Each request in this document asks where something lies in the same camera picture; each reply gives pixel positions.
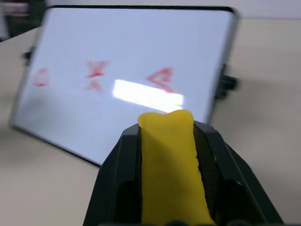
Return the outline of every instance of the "red x mark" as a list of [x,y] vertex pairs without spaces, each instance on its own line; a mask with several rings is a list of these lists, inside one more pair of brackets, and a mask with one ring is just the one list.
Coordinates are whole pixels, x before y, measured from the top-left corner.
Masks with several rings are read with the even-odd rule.
[[104,69],[109,66],[110,62],[108,60],[104,61],[88,61],[88,67],[91,69],[91,74],[88,78],[93,78],[96,76],[104,75]]
[[171,81],[172,75],[173,69],[170,67],[166,67],[148,76],[146,79],[150,82],[157,84],[160,88],[164,89],[166,93],[174,93],[173,89],[165,84],[166,82]]
[[49,84],[49,76],[46,68],[42,68],[35,76],[34,85],[37,87],[47,86]]
[[98,83],[98,81],[92,81],[88,89],[102,90],[102,86]]

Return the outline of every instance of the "whiteboard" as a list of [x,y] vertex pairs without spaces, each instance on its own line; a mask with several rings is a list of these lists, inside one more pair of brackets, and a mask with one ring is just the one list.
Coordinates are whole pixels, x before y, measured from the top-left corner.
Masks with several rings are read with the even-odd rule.
[[11,124],[101,165],[147,111],[208,122],[235,23],[229,8],[46,11]]

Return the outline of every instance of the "red marker drawing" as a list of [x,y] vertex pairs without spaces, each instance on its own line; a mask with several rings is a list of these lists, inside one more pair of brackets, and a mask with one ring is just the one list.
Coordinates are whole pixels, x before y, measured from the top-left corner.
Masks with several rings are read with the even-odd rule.
[[110,62],[108,60],[104,61],[88,61],[88,67],[91,69],[91,73],[88,78],[93,78],[96,76],[104,75],[104,69],[109,66]]
[[46,68],[42,68],[35,76],[34,85],[37,87],[44,87],[49,84],[49,75]]
[[98,81],[92,81],[88,89],[102,90],[102,86],[99,84]]
[[157,84],[160,88],[164,89],[166,93],[174,93],[173,89],[166,84],[166,82],[171,81],[172,75],[173,69],[170,67],[166,67],[148,76],[146,79],[150,82]]

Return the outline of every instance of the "table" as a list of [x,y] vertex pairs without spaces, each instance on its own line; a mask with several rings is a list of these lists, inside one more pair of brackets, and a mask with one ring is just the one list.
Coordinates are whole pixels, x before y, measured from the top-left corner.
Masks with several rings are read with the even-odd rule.
[[[0,44],[0,224],[82,225],[98,168],[7,127],[36,32]],[[241,86],[212,117],[286,223],[301,222],[300,59],[300,20],[242,20],[229,60]]]

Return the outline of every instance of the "beige table surface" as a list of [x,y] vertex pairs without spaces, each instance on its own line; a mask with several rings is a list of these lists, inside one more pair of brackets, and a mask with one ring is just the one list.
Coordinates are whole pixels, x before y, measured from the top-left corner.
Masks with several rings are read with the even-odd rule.
[[[0,43],[0,225],[80,226],[98,168],[7,120],[36,30]],[[251,166],[286,223],[301,222],[301,21],[243,20],[232,56],[240,90],[212,125]]]

